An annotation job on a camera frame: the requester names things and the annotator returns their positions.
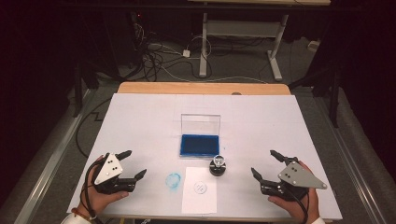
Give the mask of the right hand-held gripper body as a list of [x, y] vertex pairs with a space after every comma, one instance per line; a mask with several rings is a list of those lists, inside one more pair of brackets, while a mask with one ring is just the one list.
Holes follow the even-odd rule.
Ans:
[[286, 168], [277, 176], [279, 182], [261, 178], [261, 192], [264, 195], [276, 196], [285, 201], [300, 201], [310, 189], [326, 189], [328, 186], [307, 171], [296, 157], [277, 157], [286, 164]]

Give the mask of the person's right hand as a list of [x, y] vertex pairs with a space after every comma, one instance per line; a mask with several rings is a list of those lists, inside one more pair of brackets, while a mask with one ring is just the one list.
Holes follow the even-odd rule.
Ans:
[[320, 218], [318, 195], [315, 189], [310, 189], [308, 194], [297, 202], [287, 202], [276, 196], [269, 196], [268, 201], [286, 210], [299, 224], [313, 224]]

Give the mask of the blue ink pad clear case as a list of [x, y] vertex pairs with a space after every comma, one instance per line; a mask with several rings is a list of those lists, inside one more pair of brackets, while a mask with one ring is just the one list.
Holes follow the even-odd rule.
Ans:
[[219, 154], [220, 115], [181, 115], [181, 157], [212, 158]]

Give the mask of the aluminium floor rail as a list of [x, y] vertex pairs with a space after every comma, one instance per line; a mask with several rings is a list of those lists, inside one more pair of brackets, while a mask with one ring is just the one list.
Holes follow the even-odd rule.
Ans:
[[334, 127], [332, 121], [329, 118], [328, 108], [325, 104], [325, 101], [320, 98], [316, 98], [315, 101], [321, 114], [324, 116], [324, 119], [332, 131], [332, 135], [337, 142], [341, 161], [346, 167], [349, 177], [371, 222], [373, 224], [386, 224], [386, 220], [383, 216], [383, 213], [379, 209], [379, 206], [375, 200], [375, 196], [367, 182], [364, 180], [357, 163], [352, 158], [349, 148], [347, 147], [347, 143], [342, 137], [340, 130]]
[[68, 144], [70, 143], [77, 126], [82, 121], [84, 113], [87, 111], [96, 90], [87, 89], [82, 94], [82, 107], [75, 114], [77, 103], [70, 105], [65, 114], [60, 119], [50, 133], [44, 146], [37, 152], [33, 159], [34, 165], [42, 165], [42, 170], [37, 174], [35, 185], [27, 197], [23, 207], [18, 213], [14, 224], [30, 224], [42, 203], [50, 184], [55, 177], [57, 170], [64, 158]]

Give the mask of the white metal desk frame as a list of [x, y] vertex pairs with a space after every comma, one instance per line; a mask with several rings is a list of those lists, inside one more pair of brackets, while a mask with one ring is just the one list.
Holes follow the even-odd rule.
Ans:
[[202, 46], [200, 54], [199, 77], [207, 77], [207, 57], [211, 44], [207, 37], [212, 36], [237, 36], [237, 37], [270, 37], [275, 40], [274, 47], [266, 52], [274, 79], [283, 79], [276, 61], [276, 54], [280, 46], [288, 22], [288, 15], [283, 15], [277, 22], [265, 21], [216, 21], [209, 20], [207, 14], [203, 16]]

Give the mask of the person's left hand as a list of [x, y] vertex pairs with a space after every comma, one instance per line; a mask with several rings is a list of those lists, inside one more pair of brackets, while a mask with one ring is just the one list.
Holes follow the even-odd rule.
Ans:
[[85, 219], [100, 215], [111, 203], [129, 196], [128, 191], [119, 191], [113, 194], [99, 193], [95, 187], [91, 186], [92, 176], [96, 168], [97, 164], [89, 171], [88, 179], [84, 182], [81, 189], [79, 204], [72, 210], [75, 215]]

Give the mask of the small white paper sheet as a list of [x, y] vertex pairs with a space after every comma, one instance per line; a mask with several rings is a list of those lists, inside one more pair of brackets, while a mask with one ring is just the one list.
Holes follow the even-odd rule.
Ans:
[[187, 167], [182, 196], [183, 214], [217, 212], [217, 179], [206, 167]]

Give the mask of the wooden table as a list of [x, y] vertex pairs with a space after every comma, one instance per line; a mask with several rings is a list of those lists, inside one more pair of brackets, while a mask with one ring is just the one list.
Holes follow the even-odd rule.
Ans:
[[290, 95], [290, 89], [284, 84], [123, 82], [118, 93]]

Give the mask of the black metal stand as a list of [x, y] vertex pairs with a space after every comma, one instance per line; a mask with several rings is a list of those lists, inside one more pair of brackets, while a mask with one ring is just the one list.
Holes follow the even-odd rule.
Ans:
[[99, 86], [96, 74], [85, 63], [77, 63], [74, 68], [74, 93], [75, 93], [75, 112], [73, 117], [76, 118], [83, 106], [82, 83], [85, 83], [88, 89], [96, 90]]
[[315, 97], [329, 97], [329, 119], [333, 127], [338, 128], [337, 108], [340, 87], [340, 65], [338, 63], [329, 63], [288, 85], [290, 90], [299, 86], [312, 87], [312, 93]]

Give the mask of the round stamp with clear handle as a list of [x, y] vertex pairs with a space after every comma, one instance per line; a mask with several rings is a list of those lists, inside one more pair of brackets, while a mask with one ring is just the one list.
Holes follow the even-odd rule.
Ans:
[[216, 155], [212, 162], [209, 164], [209, 170], [211, 172], [221, 173], [226, 169], [225, 158], [221, 155]]

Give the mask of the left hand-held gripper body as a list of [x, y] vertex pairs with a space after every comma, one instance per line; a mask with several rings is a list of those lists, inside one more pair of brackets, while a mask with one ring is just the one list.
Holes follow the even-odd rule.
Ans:
[[99, 193], [113, 194], [119, 191], [134, 191], [136, 181], [133, 178], [120, 178], [123, 169], [115, 155], [107, 153], [99, 161], [97, 170], [92, 176], [93, 186]]

